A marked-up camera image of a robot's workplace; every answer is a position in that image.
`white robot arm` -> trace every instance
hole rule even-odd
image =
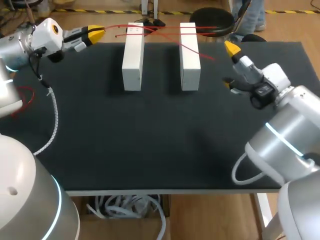
[[[58,62],[64,52],[80,52],[97,43],[104,34],[105,28],[98,25],[63,30],[55,20],[47,18],[32,31],[18,31],[1,38],[0,58],[9,71],[16,72],[33,61],[36,54]]]
[[[236,93],[248,93],[254,108],[273,105],[276,114],[245,145],[249,159],[281,186],[320,169],[307,158],[320,143],[320,99],[304,86],[291,86],[273,63],[260,70],[235,44],[225,47],[243,81],[225,79]]]
[[[306,156],[319,152],[320,99],[304,86],[292,87],[278,64],[260,70],[238,46],[228,41],[225,46],[234,69],[244,77],[244,81],[225,79],[228,88],[248,93],[257,109],[272,104],[276,110],[245,145],[248,158],[282,186],[278,214],[262,238],[275,240],[283,230],[288,240],[319,240],[320,167]]]
[[[22,106],[9,71],[16,72],[32,57],[48,56],[53,62],[61,53],[77,52],[96,43],[105,33],[91,25],[63,31],[51,18],[33,32],[16,32],[0,39],[0,118]],[[55,117],[58,109],[53,91]],[[77,240],[80,220],[76,206],[66,192],[22,143],[0,134],[0,239],[1,240]]]

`jeans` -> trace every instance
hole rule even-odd
[[[232,14],[237,16],[242,0],[233,0]],[[231,39],[241,41],[247,34],[253,34],[256,26],[262,26],[266,23],[265,18],[265,1],[251,0],[251,4],[246,10],[241,24]]]

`black stool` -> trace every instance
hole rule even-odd
[[[215,7],[204,7],[191,14],[190,23],[195,23],[196,27],[215,27],[215,28],[197,28],[198,34],[206,36],[206,40],[219,39],[226,40],[229,34],[235,32],[245,15],[251,0],[244,0],[237,17],[222,9]]]

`person's leg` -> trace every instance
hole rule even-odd
[[[265,13],[265,5],[262,4],[260,9],[260,14],[258,17],[258,22],[255,26],[255,31],[260,32],[266,29],[266,13]]]
[[[242,0],[234,1],[234,14],[239,11],[239,6],[242,5]],[[261,13],[261,9],[264,8],[264,0],[252,0],[250,6],[246,10],[242,22],[240,23],[237,31],[231,37],[232,40],[241,41],[241,39],[247,34],[253,34],[258,24],[258,18]]]

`shoe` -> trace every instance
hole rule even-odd
[[[257,25],[257,26],[255,26],[254,31],[255,32],[262,32],[262,31],[266,30],[266,27],[267,27],[266,23],[264,23],[262,25]]]

